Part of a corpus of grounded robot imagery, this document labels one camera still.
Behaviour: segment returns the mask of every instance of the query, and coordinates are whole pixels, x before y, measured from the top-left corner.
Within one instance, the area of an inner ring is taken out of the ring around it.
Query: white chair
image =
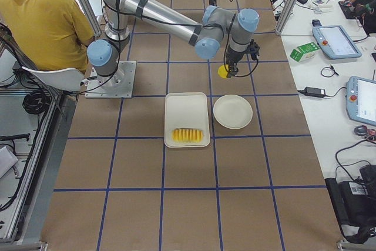
[[[66,68],[58,71],[36,71],[23,66],[22,69],[32,73],[45,85],[62,91],[80,91],[83,74],[75,68]]]

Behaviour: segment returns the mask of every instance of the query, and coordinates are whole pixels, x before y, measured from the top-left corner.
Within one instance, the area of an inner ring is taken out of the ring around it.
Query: blue joint cap
[[[254,32],[259,24],[260,16],[253,9],[243,9],[237,14],[237,20],[247,32]]]
[[[199,57],[208,60],[216,56],[219,50],[219,42],[213,38],[204,38],[197,41],[194,48]]]
[[[104,39],[92,42],[88,47],[88,58],[95,67],[105,65],[112,56],[111,44]]]
[[[206,9],[205,9],[205,13],[204,15],[202,16],[202,23],[205,25],[207,23],[207,21],[209,20],[210,18],[210,15],[214,12],[215,9],[217,9],[218,7],[217,6],[213,6],[213,5],[209,5]]]

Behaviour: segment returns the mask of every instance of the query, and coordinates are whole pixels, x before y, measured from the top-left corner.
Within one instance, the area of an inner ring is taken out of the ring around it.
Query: white round plate
[[[253,111],[248,101],[238,95],[220,97],[213,108],[214,117],[222,126],[241,129],[252,120]]]

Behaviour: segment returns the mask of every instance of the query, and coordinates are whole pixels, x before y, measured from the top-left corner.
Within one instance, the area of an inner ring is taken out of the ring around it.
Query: computer mouse
[[[354,133],[356,135],[360,135],[360,136],[366,135],[367,134],[367,127],[366,126],[357,126],[354,129]]]

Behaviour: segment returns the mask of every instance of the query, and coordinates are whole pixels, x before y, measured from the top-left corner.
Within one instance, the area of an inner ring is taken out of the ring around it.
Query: plate
[[[176,142],[174,129],[188,128],[203,131],[200,142]],[[167,147],[205,147],[210,143],[207,97],[202,92],[169,93],[165,100],[164,144]]]
[[[213,113],[218,123],[229,129],[245,127],[253,116],[249,102],[232,94],[220,97],[214,104]]]

